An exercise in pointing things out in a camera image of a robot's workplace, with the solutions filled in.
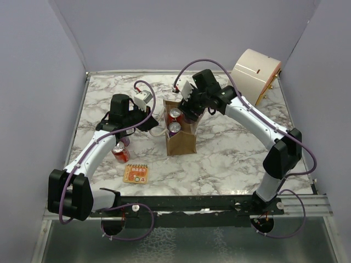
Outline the canvas tote bag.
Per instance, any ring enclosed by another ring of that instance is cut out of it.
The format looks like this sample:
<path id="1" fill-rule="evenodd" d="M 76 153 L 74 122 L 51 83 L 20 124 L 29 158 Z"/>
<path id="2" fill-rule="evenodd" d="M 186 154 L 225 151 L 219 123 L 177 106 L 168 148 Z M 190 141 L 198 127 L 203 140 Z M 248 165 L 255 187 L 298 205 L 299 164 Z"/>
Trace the canvas tote bag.
<path id="1" fill-rule="evenodd" d="M 194 123 L 187 123 L 185 121 L 184 115 L 177 118 L 177 122 L 180 124 L 180 131 L 170 132 L 169 125 L 171 123 L 171 117 L 169 112 L 173 108 L 177 108 L 180 102 L 164 100 L 164 109 L 161 111 L 161 117 L 165 121 L 166 131 L 160 132 L 161 135 L 165 136 L 166 139 L 166 152 L 167 156 L 179 156 L 179 155 L 189 155 L 197 153 L 196 150 L 196 131 L 199 122 L 203 114 Z"/>

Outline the purple Fanta can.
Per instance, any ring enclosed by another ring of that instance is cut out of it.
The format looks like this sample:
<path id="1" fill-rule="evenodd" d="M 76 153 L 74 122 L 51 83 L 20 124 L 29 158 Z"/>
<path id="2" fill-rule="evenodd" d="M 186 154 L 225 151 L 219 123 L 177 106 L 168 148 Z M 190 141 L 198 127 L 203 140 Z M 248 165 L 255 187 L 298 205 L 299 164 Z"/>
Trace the purple Fanta can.
<path id="1" fill-rule="evenodd" d="M 171 122 L 168 125 L 169 137 L 176 135 L 181 130 L 182 130 L 182 126 L 178 122 Z"/>

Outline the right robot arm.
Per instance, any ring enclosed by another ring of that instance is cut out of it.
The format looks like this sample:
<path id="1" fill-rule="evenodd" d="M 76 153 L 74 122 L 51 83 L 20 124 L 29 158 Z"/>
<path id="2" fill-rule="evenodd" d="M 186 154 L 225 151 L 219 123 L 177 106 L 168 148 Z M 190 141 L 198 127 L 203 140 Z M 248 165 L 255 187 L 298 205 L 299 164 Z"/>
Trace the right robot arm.
<path id="1" fill-rule="evenodd" d="M 286 177 L 302 158 L 301 132 L 273 122 L 235 90 L 232 85 L 222 88 L 211 70 L 193 75 L 194 83 L 178 85 L 182 100 L 178 108 L 187 121 L 196 122 L 205 109 L 210 114 L 220 112 L 239 122 L 268 150 L 263 161 L 265 173 L 252 196 L 252 208 L 257 214 L 271 209 L 272 201 Z"/>

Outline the purple can near left arm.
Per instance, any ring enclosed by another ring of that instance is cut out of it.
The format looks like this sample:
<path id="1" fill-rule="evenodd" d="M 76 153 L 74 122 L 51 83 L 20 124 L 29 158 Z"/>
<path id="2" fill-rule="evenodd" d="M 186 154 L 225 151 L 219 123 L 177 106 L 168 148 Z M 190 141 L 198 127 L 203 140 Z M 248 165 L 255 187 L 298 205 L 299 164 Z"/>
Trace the purple can near left arm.
<path id="1" fill-rule="evenodd" d="M 128 136 L 125 136 L 125 137 L 120 138 L 120 141 L 123 142 L 123 144 L 125 145 L 125 147 L 128 147 L 129 144 L 130 144 L 130 142 L 131 142 Z"/>

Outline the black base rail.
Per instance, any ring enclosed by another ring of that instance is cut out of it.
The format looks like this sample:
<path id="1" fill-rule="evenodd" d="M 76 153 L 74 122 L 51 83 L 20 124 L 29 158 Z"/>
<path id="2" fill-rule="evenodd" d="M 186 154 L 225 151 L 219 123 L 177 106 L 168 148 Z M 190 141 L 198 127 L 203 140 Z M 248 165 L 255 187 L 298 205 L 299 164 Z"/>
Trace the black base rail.
<path id="1" fill-rule="evenodd" d="M 138 211 L 131 207 L 118 210 L 98 210 L 90 218 L 118 220 L 126 219 L 125 227 L 148 228 L 151 224 L 149 211 L 141 205 L 147 205 L 154 215 L 154 227 L 193 228 L 235 226 L 250 227 L 250 217 L 282 215 L 281 199 L 275 197 L 268 204 L 259 204 L 251 195 L 215 195 L 215 196 L 122 196 L 117 197 L 117 206 L 137 203 Z"/>

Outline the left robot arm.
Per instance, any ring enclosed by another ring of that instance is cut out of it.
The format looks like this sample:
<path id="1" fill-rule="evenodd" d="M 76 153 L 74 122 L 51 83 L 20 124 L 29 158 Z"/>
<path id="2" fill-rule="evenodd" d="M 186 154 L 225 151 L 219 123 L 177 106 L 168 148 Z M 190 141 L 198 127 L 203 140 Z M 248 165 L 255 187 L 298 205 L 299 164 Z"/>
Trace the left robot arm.
<path id="1" fill-rule="evenodd" d="M 81 221 L 96 210 L 103 210 L 109 216 L 120 212 L 118 192 L 105 188 L 92 190 L 89 181 L 105 156 L 127 137 L 127 131 L 147 132 L 158 125 L 152 117 L 152 108 L 147 105 L 149 101 L 155 101 L 155 96 L 146 90 L 133 98 L 126 94 L 112 96 L 109 111 L 97 124 L 84 150 L 64 169 L 54 169 L 50 173 L 49 212 Z"/>

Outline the red soda can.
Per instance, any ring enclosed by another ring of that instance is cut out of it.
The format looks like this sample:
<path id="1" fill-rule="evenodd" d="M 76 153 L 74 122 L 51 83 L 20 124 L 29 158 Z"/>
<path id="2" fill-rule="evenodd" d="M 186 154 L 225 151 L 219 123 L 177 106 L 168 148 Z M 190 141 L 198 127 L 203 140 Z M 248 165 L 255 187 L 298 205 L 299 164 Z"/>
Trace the red soda can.
<path id="1" fill-rule="evenodd" d="M 172 108 L 167 114 L 167 123 L 171 124 L 172 122 L 180 123 L 183 120 L 184 114 L 178 108 Z"/>

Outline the red can near left arm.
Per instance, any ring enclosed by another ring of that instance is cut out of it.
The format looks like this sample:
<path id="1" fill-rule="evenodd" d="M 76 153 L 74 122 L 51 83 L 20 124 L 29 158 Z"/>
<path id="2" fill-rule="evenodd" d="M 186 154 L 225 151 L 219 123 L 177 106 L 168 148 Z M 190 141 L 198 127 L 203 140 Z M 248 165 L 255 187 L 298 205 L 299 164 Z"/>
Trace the red can near left arm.
<path id="1" fill-rule="evenodd" d="M 127 163 L 130 160 L 130 153 L 122 141 L 117 143 L 111 153 L 120 163 Z"/>

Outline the orange spiral notebook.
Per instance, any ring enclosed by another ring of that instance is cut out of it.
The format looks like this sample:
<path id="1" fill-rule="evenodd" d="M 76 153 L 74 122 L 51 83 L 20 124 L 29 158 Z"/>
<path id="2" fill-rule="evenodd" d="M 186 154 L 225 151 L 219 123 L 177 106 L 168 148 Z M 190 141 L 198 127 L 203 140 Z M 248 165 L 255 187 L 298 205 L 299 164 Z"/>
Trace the orange spiral notebook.
<path id="1" fill-rule="evenodd" d="M 123 182 L 130 184 L 147 184 L 149 168 L 145 164 L 128 164 L 123 174 Z"/>

